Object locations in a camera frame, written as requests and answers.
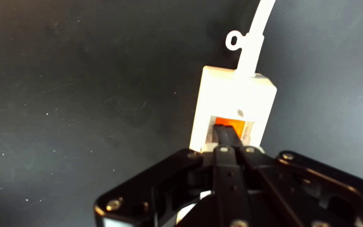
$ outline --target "black surface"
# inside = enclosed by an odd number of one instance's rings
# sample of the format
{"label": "black surface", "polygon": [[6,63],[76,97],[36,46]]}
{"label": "black surface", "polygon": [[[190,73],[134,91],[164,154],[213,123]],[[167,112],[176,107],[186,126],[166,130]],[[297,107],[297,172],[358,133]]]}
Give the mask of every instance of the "black surface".
{"label": "black surface", "polygon": [[[251,3],[2,1],[0,226],[94,226],[92,203],[188,145],[203,64]],[[265,136],[363,177],[363,1],[280,1]]]}

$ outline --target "white cable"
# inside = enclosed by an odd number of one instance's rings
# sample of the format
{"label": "white cable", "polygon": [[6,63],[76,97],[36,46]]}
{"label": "white cable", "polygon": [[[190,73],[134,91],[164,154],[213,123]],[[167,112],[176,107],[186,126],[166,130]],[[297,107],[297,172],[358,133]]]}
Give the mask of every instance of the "white cable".
{"label": "white cable", "polygon": [[260,52],[265,41],[264,32],[274,5],[275,0],[261,0],[250,32],[245,37],[237,30],[232,30],[227,35],[226,46],[230,51],[242,49],[236,68],[237,76],[255,77]]}

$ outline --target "screw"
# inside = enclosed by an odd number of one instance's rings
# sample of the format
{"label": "screw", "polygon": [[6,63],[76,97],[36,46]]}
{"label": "screw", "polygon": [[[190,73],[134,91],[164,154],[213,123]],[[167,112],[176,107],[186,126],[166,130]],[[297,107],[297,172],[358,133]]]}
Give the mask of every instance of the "screw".
{"label": "screw", "polygon": [[312,222],[312,227],[331,227],[331,225],[323,221],[314,221]]}
{"label": "screw", "polygon": [[227,153],[230,149],[226,148],[226,146],[222,146],[220,150],[221,150],[222,153]]}
{"label": "screw", "polygon": [[144,203],[143,203],[143,210],[144,210],[144,212],[148,212],[148,211],[149,211],[149,203],[148,203],[148,202],[144,202]]}
{"label": "screw", "polygon": [[254,148],[246,148],[246,153],[255,153]]}
{"label": "screw", "polygon": [[312,182],[309,179],[303,179],[303,183],[307,186],[312,184]]}
{"label": "screw", "polygon": [[249,227],[249,223],[242,220],[236,220],[232,222],[231,227]]}
{"label": "screw", "polygon": [[108,203],[106,210],[109,212],[115,212],[115,211],[120,210],[121,203],[123,203],[123,197],[113,199]]}
{"label": "screw", "polygon": [[285,154],[283,154],[283,159],[285,159],[285,160],[294,160],[294,155],[293,155],[293,154],[289,154],[289,153],[285,153]]}

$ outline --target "orange component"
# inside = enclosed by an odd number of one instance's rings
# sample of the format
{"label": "orange component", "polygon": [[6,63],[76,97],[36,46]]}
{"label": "orange component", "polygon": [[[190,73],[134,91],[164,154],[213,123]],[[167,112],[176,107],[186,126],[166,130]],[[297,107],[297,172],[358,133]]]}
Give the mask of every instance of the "orange component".
{"label": "orange component", "polygon": [[232,126],[237,136],[242,138],[246,123],[240,120],[217,117],[216,125]]}

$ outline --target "black background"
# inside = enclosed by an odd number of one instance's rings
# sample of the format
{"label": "black background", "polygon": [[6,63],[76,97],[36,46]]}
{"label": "black background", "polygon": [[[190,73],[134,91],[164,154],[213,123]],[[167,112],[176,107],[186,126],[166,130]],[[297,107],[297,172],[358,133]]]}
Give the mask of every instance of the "black background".
{"label": "black background", "polygon": [[[188,145],[201,70],[249,0],[0,0],[0,226],[94,226],[104,192]],[[363,1],[278,1],[264,139],[363,177]]]}

